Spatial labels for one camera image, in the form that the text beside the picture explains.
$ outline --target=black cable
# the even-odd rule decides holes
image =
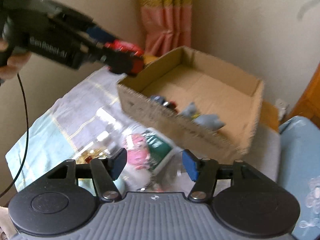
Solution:
[[[20,78],[20,75],[18,74],[18,80],[19,80],[19,84],[20,84],[20,87],[21,87],[21,92],[22,92],[22,96],[23,96],[23,101],[24,101],[24,109],[26,111],[26,122],[27,122],[27,138],[26,138],[26,149],[25,149],[25,152],[24,152],[24,156],[23,156],[23,160],[21,162],[21,165],[20,165],[20,168],[18,170],[18,173],[17,175],[14,177],[13,181],[11,182],[11,184],[5,189],[4,192],[2,192],[0,194],[0,198],[3,197],[10,189],[11,187],[15,184],[15,182],[17,181],[21,171],[22,171],[22,168],[23,168],[23,165],[24,165],[24,162],[26,160],[26,157],[27,157],[27,151],[28,151],[28,143],[29,143],[29,118],[28,118],[28,109],[27,109],[27,101],[26,101],[26,95],[24,93],[24,89],[23,89],[23,85],[22,85],[22,82],[21,82],[21,78]]]

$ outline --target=cardboard box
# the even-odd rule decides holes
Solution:
[[[122,109],[154,127],[199,157],[231,163],[248,153],[262,105],[263,81],[214,56],[174,49],[152,62],[136,78],[125,77],[117,89]],[[153,102],[151,95],[174,100],[178,110],[195,102],[202,114],[218,114],[226,123],[217,132]]]

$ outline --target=pink curtain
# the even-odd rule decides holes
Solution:
[[[191,46],[192,0],[140,0],[140,4],[146,54],[161,56],[176,47]]]

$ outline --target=wooden furniture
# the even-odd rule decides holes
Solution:
[[[259,123],[279,132],[278,109],[273,104],[263,101]]]
[[[310,119],[320,128],[320,64],[303,95],[285,121],[296,115]]]

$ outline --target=black round disk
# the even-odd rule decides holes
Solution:
[[[62,193],[46,192],[36,196],[32,202],[32,208],[42,214],[54,214],[68,206],[69,199]]]
[[[298,201],[287,191],[268,192],[256,185],[229,187],[212,207],[228,228],[249,237],[274,237],[290,232],[299,218]]]
[[[34,236],[73,231],[89,221],[95,210],[95,197],[64,179],[35,181],[9,203],[9,215],[16,228]]]

